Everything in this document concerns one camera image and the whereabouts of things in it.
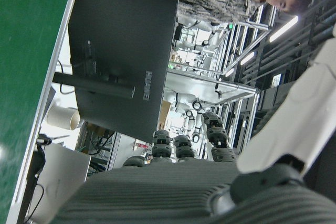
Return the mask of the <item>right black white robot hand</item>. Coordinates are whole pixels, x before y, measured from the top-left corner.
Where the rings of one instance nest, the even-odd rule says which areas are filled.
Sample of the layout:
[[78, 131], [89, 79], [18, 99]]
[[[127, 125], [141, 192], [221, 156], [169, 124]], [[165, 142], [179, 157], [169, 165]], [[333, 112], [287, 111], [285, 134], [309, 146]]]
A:
[[335, 38], [321, 47], [238, 157], [119, 168], [85, 182], [53, 223], [335, 223], [303, 176], [335, 132]]

